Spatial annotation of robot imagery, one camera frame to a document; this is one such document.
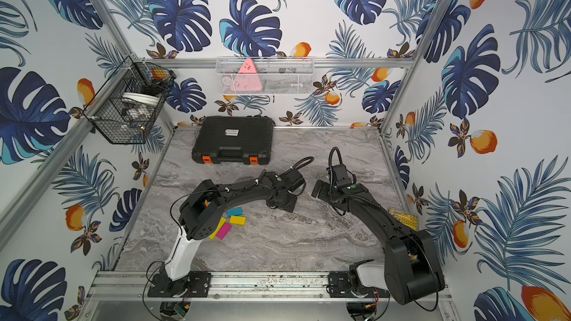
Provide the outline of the long yellow block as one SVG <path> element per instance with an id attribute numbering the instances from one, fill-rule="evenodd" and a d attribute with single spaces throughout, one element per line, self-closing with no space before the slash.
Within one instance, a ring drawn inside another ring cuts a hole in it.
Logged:
<path id="1" fill-rule="evenodd" d="M 226 224 L 226 222 L 227 219 L 221 217 L 217 225 L 217 228 L 214 230 L 214 232 L 211 233 L 211 235 L 209 235 L 209 239 L 214 240 L 217 237 L 217 233 L 220 232 L 221 228 Z"/>

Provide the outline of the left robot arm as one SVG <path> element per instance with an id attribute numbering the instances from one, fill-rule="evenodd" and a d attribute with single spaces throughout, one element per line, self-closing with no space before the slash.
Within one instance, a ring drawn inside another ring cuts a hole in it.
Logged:
<path id="1" fill-rule="evenodd" d="M 296 169 L 280 175 L 264 170 L 256 178 L 234 184 L 202 181 L 179 208 L 178 236 L 161 274 L 169 282 L 186 277 L 201 241 L 217 231 L 227 210 L 265 201 L 273 209 L 291 213 L 297 202 L 294 192 L 305 186 L 306 181 Z"/>

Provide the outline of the short yellow block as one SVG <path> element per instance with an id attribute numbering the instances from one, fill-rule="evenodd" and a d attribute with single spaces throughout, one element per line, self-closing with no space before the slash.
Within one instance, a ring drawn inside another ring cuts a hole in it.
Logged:
<path id="1" fill-rule="evenodd" d="M 246 223 L 246 218 L 244 216 L 232 215 L 229 219 L 229 223 L 232 225 L 244 226 Z"/>

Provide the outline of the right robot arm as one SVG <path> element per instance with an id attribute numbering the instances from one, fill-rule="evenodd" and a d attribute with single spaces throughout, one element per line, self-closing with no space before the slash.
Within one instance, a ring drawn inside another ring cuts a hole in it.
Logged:
<path id="1" fill-rule="evenodd" d="M 318 181 L 312 197 L 351 213 L 377 237 L 385 254 L 380 288 L 389 291 L 397 303 L 406 305 L 444 290 L 444 274 L 430 233 L 402 224 L 364 185 L 335 190 Z"/>

